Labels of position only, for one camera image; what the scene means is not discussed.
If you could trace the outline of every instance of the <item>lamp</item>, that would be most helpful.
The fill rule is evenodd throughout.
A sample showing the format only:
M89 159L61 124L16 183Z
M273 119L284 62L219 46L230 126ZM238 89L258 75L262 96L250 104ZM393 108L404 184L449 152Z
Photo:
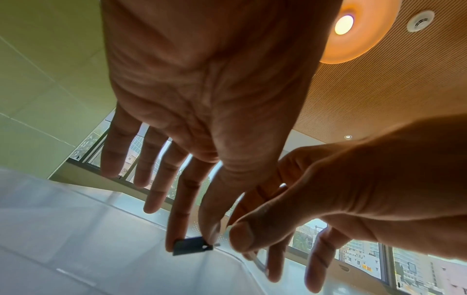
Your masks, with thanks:
M321 62L339 64L364 54L392 27L401 0L344 0Z

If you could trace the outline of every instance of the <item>smoke detector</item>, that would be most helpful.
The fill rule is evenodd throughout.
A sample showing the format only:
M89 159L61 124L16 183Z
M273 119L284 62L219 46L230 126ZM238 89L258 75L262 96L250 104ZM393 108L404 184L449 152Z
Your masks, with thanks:
M434 19L434 12L431 10L425 10L409 20L407 24L407 31L409 32L418 32L420 30L425 29L428 27Z

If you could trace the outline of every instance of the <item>brown ceiling panel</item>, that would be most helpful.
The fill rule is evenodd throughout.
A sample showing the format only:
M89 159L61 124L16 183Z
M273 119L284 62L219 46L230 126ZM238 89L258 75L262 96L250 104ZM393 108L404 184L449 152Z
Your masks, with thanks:
M433 23L409 33L407 22L423 10L436 13ZM467 112L466 16L466 0L403 0L393 27L369 52L321 64L294 129L336 142L421 117Z

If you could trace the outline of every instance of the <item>fingernail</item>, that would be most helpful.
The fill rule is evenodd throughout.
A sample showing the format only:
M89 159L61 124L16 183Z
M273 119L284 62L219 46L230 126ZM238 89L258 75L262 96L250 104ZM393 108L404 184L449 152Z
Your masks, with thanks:
M220 232L220 223L217 223L216 226L213 227L211 234L209 235L208 240L206 241L209 245L214 245L219 237Z
M230 244L238 252L246 252L253 241L253 232L247 222L237 223L230 230Z

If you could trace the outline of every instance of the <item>wooden ceiling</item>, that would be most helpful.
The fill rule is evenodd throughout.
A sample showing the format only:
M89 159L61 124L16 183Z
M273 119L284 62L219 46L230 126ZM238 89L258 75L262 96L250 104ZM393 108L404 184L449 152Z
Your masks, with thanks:
M436 13L433 23L409 33L407 22L423 10ZM403 0L391 30L370 51L343 64L321 64L294 129L336 142L467 112L466 15L465 0Z

